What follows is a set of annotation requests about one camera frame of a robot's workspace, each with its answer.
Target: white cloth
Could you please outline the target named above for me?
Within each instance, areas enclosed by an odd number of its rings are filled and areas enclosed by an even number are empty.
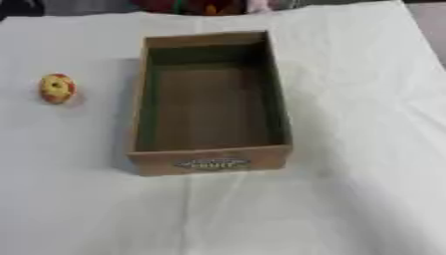
[[[128,173],[142,38],[265,29],[292,118],[287,169]],[[36,84],[48,73],[76,80],[83,102],[39,101]],[[400,2],[240,17],[7,19],[0,253],[446,254],[445,82]]]

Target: cardboard box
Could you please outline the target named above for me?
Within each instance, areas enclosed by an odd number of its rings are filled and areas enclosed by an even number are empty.
[[[266,32],[146,38],[129,158],[141,175],[284,166],[292,149]]]

